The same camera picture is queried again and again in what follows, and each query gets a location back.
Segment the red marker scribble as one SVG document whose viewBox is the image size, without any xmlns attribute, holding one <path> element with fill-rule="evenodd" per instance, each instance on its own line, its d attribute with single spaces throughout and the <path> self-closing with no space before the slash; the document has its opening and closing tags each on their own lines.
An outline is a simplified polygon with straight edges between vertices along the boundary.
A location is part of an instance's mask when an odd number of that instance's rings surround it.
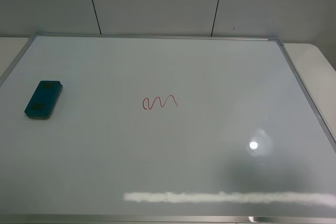
<svg viewBox="0 0 336 224">
<path fill-rule="evenodd" d="M 179 106 L 174 95 L 168 95 L 163 101 L 160 96 L 155 97 L 152 101 L 149 98 L 144 98 L 142 101 L 142 107 L 144 110 L 152 110 L 153 107 L 158 103 L 161 108 L 164 108 L 168 102 L 168 100 L 172 100 L 176 106 Z"/>
</svg>

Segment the white whiteboard with aluminium frame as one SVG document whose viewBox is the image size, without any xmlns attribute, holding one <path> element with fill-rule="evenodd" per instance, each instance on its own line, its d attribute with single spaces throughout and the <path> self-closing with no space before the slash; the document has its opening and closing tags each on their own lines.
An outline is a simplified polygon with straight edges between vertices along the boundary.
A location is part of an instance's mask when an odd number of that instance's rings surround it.
<svg viewBox="0 0 336 224">
<path fill-rule="evenodd" d="M 335 223 L 335 135 L 279 40 L 38 34 L 1 76 L 1 223 L 267 222 Z"/>
</svg>

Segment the teal whiteboard eraser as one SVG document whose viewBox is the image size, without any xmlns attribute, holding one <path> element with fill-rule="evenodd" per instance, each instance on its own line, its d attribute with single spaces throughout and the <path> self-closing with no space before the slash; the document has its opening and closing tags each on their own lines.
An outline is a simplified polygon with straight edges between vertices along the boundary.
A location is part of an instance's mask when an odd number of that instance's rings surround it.
<svg viewBox="0 0 336 224">
<path fill-rule="evenodd" d="M 62 89 L 63 85 L 60 81 L 40 81 L 24 111 L 26 116 L 33 120 L 49 119 Z"/>
</svg>

